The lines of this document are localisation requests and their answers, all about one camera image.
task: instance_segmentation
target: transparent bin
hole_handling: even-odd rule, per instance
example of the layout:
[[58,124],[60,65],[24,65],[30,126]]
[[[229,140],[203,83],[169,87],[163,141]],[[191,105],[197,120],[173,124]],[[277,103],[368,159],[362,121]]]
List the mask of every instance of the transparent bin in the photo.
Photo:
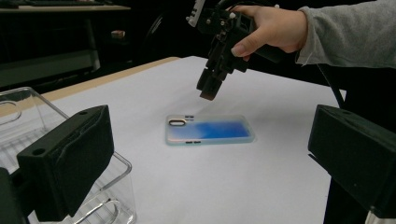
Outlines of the transparent bin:
[[[31,88],[0,92],[0,167],[16,171],[17,154],[67,118]],[[77,213],[60,223],[135,223],[131,170],[115,152]],[[39,223],[35,213],[29,221]]]

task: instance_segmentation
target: white tabletop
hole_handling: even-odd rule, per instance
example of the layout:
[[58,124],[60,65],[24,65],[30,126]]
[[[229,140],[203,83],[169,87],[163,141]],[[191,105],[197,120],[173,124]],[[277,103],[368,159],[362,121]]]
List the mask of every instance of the white tabletop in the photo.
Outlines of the white tabletop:
[[[109,105],[116,150],[133,165],[137,223],[322,223],[330,176],[307,150],[330,88],[248,70],[214,101],[196,83],[206,59],[188,57],[53,101],[72,116]],[[253,143],[166,145],[170,114],[240,114]]]

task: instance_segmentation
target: wire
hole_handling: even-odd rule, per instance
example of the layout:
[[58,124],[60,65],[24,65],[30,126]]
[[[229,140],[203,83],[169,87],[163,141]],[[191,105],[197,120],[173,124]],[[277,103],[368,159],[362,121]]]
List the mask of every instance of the wire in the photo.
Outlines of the wire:
[[327,64],[317,64],[317,67],[318,67],[320,73],[324,76],[327,83],[329,84],[329,87],[332,89],[335,99],[337,100],[338,106],[340,108],[344,108],[345,101],[344,101],[343,95],[341,94],[340,89],[336,87],[335,83],[331,79],[328,66],[329,65],[327,65]]

